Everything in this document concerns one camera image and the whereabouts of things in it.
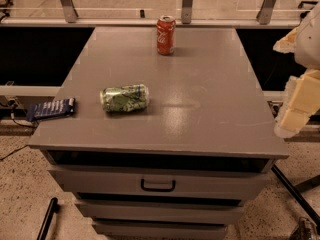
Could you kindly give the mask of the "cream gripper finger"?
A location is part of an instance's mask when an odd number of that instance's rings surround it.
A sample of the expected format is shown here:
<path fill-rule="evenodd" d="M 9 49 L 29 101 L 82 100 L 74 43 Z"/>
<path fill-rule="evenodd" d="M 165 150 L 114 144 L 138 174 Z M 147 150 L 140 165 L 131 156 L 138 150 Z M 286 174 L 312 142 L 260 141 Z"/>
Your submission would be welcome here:
<path fill-rule="evenodd" d="M 320 71 L 307 69 L 300 77 L 291 76 L 284 90 L 283 105 L 275 119 L 274 132 L 280 138 L 291 138 L 320 109 Z"/>
<path fill-rule="evenodd" d="M 287 54 L 295 52 L 295 40 L 298 28 L 292 29 L 286 36 L 278 40 L 273 50 L 279 53 Z"/>

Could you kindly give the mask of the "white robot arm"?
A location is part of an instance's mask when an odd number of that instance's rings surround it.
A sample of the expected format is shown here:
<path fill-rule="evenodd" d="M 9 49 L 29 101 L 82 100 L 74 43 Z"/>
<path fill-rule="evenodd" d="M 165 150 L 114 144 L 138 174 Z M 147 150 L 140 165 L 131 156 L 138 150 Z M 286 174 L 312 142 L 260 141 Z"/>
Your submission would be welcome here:
<path fill-rule="evenodd" d="M 283 105 L 275 119 L 275 134 L 291 138 L 320 110 L 320 4 L 317 3 L 296 28 L 278 40 L 273 50 L 293 53 L 295 62 L 306 68 L 301 76 L 289 77 Z"/>

